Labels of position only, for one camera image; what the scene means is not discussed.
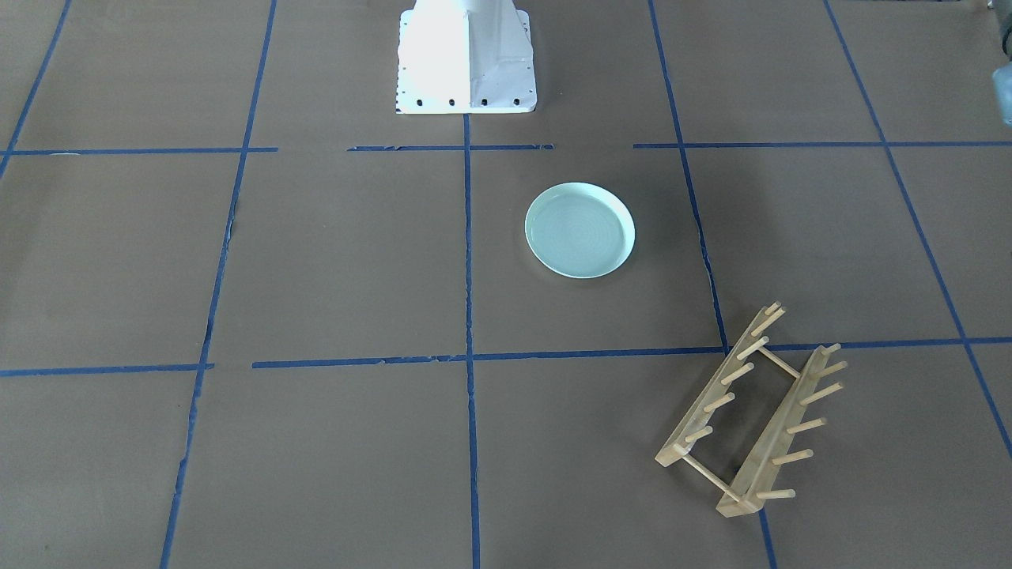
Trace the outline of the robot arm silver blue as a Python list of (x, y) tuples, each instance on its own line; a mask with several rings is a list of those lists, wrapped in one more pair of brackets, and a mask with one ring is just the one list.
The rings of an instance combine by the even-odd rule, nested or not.
[(1001, 120), (1011, 126), (1011, 1), (987, 1), (998, 25), (999, 43), (1007, 58), (991, 75)]

